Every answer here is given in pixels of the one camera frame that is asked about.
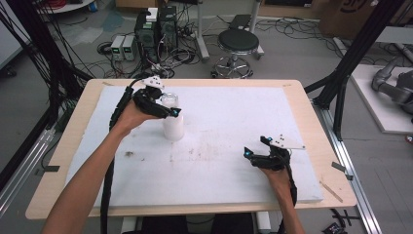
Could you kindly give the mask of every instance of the stool wheel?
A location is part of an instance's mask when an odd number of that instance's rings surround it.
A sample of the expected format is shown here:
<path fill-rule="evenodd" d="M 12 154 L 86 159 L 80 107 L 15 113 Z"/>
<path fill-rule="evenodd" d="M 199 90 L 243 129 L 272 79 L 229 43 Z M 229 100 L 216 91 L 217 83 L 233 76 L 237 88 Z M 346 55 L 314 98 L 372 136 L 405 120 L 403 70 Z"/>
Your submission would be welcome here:
<path fill-rule="evenodd" d="M 216 77 L 218 77 L 218 72 L 216 72 L 216 71 L 211 71 L 211 72 L 210 72 L 210 76 L 211 76 L 212 78 L 216 78 Z"/>
<path fill-rule="evenodd" d="M 15 77 L 15 76 L 18 75 L 18 73 L 10 65 L 6 66 L 6 72 L 7 72 L 7 75 L 10 76 L 10 77 Z"/>

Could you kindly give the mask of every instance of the black strap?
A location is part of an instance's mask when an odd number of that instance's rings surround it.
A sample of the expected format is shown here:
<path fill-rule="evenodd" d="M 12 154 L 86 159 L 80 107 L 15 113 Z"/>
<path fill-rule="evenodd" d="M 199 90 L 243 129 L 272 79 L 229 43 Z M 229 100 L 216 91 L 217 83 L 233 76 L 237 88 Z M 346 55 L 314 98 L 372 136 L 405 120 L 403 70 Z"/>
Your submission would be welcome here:
<path fill-rule="evenodd" d="M 289 192 L 291 193 L 291 198 L 292 198 L 292 205 L 295 207 L 295 204 L 297 203 L 297 186 L 295 186 L 294 179 L 292 178 L 292 170 L 289 165 L 285 166 L 288 176 L 289 176 L 289 183 L 291 188 L 289 189 Z M 280 223 L 279 231 L 277 232 L 278 234 L 284 234 L 285 233 L 285 226 L 283 224 L 283 219 L 282 222 Z"/>

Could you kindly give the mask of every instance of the human hand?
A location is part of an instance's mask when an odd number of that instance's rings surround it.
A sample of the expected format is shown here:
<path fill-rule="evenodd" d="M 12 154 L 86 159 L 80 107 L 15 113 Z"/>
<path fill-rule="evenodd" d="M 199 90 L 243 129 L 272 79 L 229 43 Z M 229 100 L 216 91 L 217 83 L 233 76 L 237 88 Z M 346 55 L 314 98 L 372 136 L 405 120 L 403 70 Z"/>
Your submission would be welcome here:
<path fill-rule="evenodd" d="M 127 107 L 125 107 L 113 130 L 116 129 L 120 131 L 124 136 L 126 136 L 131 132 L 132 129 L 136 128 L 149 119 L 158 119 L 158 117 L 143 113 L 134 104 L 133 100 L 131 100 L 128 103 Z"/>
<path fill-rule="evenodd" d="M 273 171 L 270 169 L 260 169 L 268 180 L 270 180 L 271 186 L 274 188 L 277 196 L 283 196 L 283 194 L 290 194 L 290 182 L 289 175 L 286 169 Z"/>

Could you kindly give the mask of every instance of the table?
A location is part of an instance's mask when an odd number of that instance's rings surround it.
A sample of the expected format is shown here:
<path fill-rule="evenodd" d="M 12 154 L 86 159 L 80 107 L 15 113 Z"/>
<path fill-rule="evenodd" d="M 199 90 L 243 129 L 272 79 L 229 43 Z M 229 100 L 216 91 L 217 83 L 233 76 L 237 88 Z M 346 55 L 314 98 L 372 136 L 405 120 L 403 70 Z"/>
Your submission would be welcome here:
<path fill-rule="evenodd" d="M 57 173 L 45 173 L 29 206 L 26 216 L 31 219 L 46 218 L 58 195 L 63 189 L 64 181 L 71 159 L 81 142 L 83 132 L 89 123 L 100 92 L 107 85 L 127 86 L 131 80 L 95 79 L 89 81 L 76 109 L 73 112 L 50 165 L 59 165 Z M 173 79 L 164 80 L 166 86 L 188 87 L 279 87 L 285 95 L 300 129 L 301 137 L 306 142 L 324 200 L 312 204 L 297 204 L 297 209 L 351 207 L 356 204 L 353 189 L 344 174 L 331 167 L 338 162 L 330 143 L 323 131 L 318 117 L 311 106 L 301 84 L 295 80 L 204 80 Z M 176 214 L 211 214 L 258 212 L 277 210 L 278 204 L 209 204 L 189 206 L 157 207 L 122 207 L 111 209 L 109 215 L 176 215 Z M 93 209 L 90 216 L 98 216 L 99 210 Z"/>

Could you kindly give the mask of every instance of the gray stool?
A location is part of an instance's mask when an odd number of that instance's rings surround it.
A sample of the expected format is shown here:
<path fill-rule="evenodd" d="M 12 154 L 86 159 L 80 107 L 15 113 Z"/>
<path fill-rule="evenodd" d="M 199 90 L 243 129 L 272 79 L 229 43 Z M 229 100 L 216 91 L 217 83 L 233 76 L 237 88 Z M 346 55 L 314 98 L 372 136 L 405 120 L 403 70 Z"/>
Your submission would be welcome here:
<path fill-rule="evenodd" d="M 219 34 L 218 46 L 231 53 L 231 56 L 216 62 L 214 70 L 211 71 L 212 78 L 218 75 L 224 78 L 245 78 L 253 74 L 249 63 L 239 58 L 257 51 L 259 40 L 253 33 L 242 29 L 228 29 Z"/>

